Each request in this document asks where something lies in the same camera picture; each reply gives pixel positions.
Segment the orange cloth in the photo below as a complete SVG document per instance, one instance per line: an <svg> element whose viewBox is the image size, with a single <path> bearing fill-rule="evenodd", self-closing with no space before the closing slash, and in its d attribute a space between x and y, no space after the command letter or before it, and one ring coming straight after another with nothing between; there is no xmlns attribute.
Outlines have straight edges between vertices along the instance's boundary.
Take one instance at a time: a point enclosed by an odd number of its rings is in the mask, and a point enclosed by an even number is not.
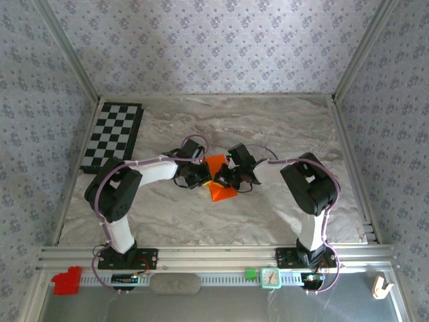
<svg viewBox="0 0 429 322"><path fill-rule="evenodd" d="M222 165L227 165L227 159L223 154L209 156L204 160L208 164L208 169L210 170L212 178L215 177L215 174L219 171ZM229 199L238 195L238 192L234 188L225 188L215 184L214 182L207 185L207 187L210 191L213 202Z"/></svg>

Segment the small green square clock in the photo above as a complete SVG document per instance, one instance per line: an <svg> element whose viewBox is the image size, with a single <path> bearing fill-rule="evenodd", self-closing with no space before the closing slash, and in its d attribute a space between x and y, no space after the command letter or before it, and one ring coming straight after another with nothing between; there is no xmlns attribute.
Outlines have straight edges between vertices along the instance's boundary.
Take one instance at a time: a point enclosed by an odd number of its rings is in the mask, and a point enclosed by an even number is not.
<svg viewBox="0 0 429 322"><path fill-rule="evenodd" d="M280 269L274 267L262 268L260 271L261 287L264 289L279 289L282 286Z"/></svg>

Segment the black and grey chessboard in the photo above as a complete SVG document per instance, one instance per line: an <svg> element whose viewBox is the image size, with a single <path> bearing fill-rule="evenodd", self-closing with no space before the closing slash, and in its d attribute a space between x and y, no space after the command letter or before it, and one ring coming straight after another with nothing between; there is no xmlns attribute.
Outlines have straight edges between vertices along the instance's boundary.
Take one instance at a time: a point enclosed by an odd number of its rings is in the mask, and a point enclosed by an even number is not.
<svg viewBox="0 0 429 322"><path fill-rule="evenodd" d="M96 174L112 157L130 160L143 117L140 103L104 103L80 169Z"/></svg>

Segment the grey oval pad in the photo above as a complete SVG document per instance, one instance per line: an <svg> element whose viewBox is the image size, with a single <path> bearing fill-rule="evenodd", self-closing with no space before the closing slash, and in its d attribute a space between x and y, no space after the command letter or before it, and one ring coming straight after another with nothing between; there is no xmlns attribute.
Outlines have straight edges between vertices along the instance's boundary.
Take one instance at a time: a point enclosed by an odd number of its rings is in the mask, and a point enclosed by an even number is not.
<svg viewBox="0 0 429 322"><path fill-rule="evenodd" d="M194 295L200 291L201 280L191 273L154 274L149 287L158 295Z"/></svg>

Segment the red toy block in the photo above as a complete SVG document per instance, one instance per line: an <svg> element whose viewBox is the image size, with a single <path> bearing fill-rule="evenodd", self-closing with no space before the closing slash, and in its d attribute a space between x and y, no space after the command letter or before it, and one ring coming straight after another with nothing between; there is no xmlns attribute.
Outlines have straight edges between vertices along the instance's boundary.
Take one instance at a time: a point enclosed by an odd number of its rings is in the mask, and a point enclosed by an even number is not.
<svg viewBox="0 0 429 322"><path fill-rule="evenodd" d="M71 266L66 272L52 277L51 281L54 283L53 295L77 294L80 288L81 276L82 268L80 266Z"/></svg>

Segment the wooden hook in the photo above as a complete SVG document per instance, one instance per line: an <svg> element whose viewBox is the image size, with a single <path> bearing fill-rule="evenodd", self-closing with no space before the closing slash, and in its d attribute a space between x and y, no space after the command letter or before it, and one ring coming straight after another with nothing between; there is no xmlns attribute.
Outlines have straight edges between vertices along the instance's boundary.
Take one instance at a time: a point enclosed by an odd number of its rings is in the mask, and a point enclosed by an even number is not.
<svg viewBox="0 0 429 322"><path fill-rule="evenodd" d="M384 277L377 275L372 286L371 294L374 299L383 300L388 296L390 290L394 286L394 282L386 282Z"/></svg>

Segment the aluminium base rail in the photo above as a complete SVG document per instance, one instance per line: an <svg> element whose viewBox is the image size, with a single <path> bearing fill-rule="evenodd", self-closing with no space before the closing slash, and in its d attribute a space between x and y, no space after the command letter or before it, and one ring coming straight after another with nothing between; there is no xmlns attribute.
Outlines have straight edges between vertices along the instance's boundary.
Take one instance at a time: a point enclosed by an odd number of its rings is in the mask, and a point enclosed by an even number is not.
<svg viewBox="0 0 429 322"><path fill-rule="evenodd" d="M374 267L397 267L393 246L335 244L344 272ZM154 272L238 272L275 266L274 246L160 246ZM44 247L36 270L63 272L71 266L90 269L91 247Z"/></svg>

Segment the aluminium back rail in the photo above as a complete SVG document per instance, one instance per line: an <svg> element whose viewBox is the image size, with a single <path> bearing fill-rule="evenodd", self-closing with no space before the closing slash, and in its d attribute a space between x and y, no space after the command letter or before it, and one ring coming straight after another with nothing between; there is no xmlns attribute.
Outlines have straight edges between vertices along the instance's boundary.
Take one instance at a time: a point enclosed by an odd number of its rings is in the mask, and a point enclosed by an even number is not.
<svg viewBox="0 0 429 322"><path fill-rule="evenodd" d="M158 95L102 95L100 100L131 102L144 99L208 99L208 98L258 98L258 97L294 97L299 99L332 100L332 94L326 93L205 93L205 94L158 94Z"/></svg>

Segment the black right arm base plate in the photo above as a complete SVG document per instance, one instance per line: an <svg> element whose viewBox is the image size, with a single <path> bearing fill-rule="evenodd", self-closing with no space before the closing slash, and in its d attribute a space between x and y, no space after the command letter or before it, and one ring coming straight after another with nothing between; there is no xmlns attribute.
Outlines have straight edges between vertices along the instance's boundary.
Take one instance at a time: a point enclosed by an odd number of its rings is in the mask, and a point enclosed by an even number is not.
<svg viewBox="0 0 429 322"><path fill-rule="evenodd" d="M275 249L275 260L278 268L336 268L337 262L331 250L325 250L316 256L309 256L304 250L295 247Z"/></svg>

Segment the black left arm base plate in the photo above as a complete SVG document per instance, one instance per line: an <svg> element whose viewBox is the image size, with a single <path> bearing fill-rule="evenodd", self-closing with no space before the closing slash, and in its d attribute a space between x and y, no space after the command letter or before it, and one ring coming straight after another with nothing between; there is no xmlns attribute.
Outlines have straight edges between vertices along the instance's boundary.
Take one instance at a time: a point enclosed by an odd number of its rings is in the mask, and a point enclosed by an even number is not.
<svg viewBox="0 0 429 322"><path fill-rule="evenodd" d="M99 270L155 270L158 262L158 249L131 248L125 254L120 254L109 248L103 250L99 258Z"/></svg>

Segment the aluminium side rail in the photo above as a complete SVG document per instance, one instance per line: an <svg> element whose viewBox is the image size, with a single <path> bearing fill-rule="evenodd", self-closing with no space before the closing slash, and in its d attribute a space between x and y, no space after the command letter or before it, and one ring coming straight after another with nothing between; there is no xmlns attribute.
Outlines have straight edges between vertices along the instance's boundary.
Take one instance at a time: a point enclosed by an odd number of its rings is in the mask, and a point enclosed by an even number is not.
<svg viewBox="0 0 429 322"><path fill-rule="evenodd" d="M375 212L371 205L368 190L361 174L358 159L351 142L350 135L345 126L345 120L341 109L329 95L326 99L332 113L332 120L338 133L339 142L343 151L345 165L353 188L355 200L363 220L363 227L367 241L370 244L382 244L383 238L379 232L379 226L375 218Z"/></svg>
<svg viewBox="0 0 429 322"><path fill-rule="evenodd" d="M72 194L73 194L73 190L74 190L74 187L76 184L76 179L77 179L79 171L80 171L80 166L82 164L82 160L84 158L84 154L86 152L86 148L87 148L88 142L90 140L91 133L93 131L93 127L95 124L95 118L97 117L97 114L98 114L100 100L101 100L101 97L98 96L96 101L92 105L92 111L90 114L90 118L89 118L89 121L86 125L83 139L80 143L80 149L79 149L78 157L76 159L76 164L73 168L72 176L71 176L70 182L68 183L68 186L67 186L66 194L64 197L64 202L63 202L62 207L60 209L60 212L58 214L58 220L56 222L56 229L55 229L55 232L54 232L53 237L52 237L51 242L50 242L51 246L57 246L58 242L60 240L62 229L64 227L64 220L65 220L66 215L67 215L67 211L68 211L70 201L72 200Z"/></svg>

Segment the aluminium frame post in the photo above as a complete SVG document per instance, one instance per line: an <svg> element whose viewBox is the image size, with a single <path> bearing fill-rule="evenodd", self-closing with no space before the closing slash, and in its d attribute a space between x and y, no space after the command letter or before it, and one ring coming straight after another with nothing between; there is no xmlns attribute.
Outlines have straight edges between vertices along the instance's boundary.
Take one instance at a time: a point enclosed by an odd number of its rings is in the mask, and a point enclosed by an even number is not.
<svg viewBox="0 0 429 322"><path fill-rule="evenodd" d="M345 68L338 85L332 94L332 100L339 104L350 86L352 85L358 71L362 67L365 59L368 57L372 47L377 41L380 33L383 31L389 17L394 9L398 6L400 0L380 0L379 5L373 13L372 18L369 20L362 38L359 40L353 55L347 67Z"/></svg>
<svg viewBox="0 0 429 322"><path fill-rule="evenodd" d="M91 100L92 103L97 103L99 101L99 95L94 85L92 84L84 66L82 65L80 58L76 50L74 49L72 42L69 40L68 36L60 20L56 17L54 10L52 9L48 0L32 0L32 3L39 11L44 23L54 37L57 45L61 49L65 59L69 63L75 77L82 86L87 97Z"/></svg>

